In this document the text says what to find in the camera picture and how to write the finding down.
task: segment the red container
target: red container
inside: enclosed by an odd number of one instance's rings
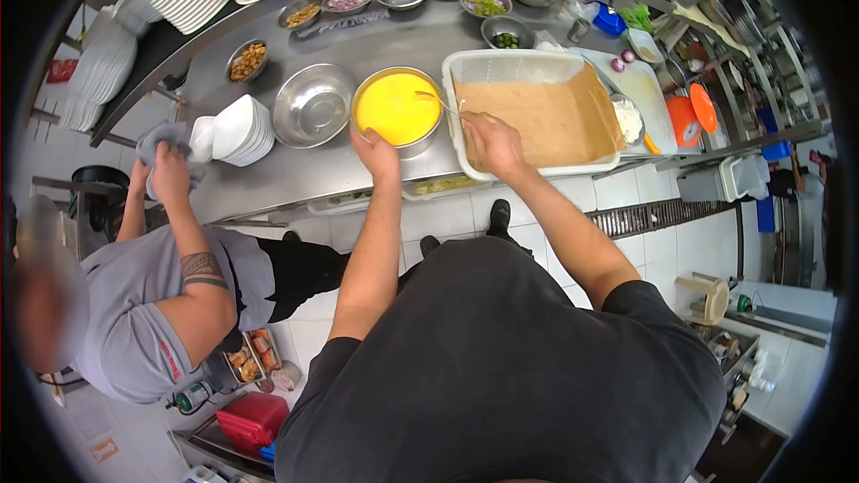
[[[261,392],[248,392],[217,411],[221,430],[235,450],[256,457],[259,448],[274,442],[287,416],[289,407],[283,397]]]

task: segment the beaten eggs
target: beaten eggs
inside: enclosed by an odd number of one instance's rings
[[[356,126],[362,133],[370,127],[392,145],[406,145],[427,134],[438,121],[442,104],[418,91],[438,95],[435,86],[411,73],[394,73],[374,81],[361,94]]]

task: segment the parchment paper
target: parchment paper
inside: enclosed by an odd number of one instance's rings
[[[520,80],[463,84],[454,77],[460,110],[488,112],[515,127],[525,160],[537,168],[589,163],[623,151],[624,135],[608,92],[585,63],[565,84]],[[486,171],[466,140],[468,162]]]

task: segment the plastic stool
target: plastic stool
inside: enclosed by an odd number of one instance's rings
[[[706,295],[703,304],[703,318],[684,317],[684,319],[703,325],[715,325],[725,317],[725,310],[727,310],[727,298],[730,295],[727,282],[721,278],[701,273],[693,273],[693,277],[709,280],[710,283],[681,277],[675,278],[674,283],[700,291]]]

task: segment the tattoo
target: tattoo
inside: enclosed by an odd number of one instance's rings
[[[201,276],[195,278],[185,278],[185,286],[188,286],[190,284],[212,284],[217,287],[221,287],[222,289],[230,289],[227,286],[227,282],[221,280],[220,278],[203,278]]]
[[[182,278],[190,278],[199,274],[218,276],[223,279],[221,267],[217,263],[217,258],[211,252],[199,252],[197,254],[188,254],[179,260],[182,267]]]

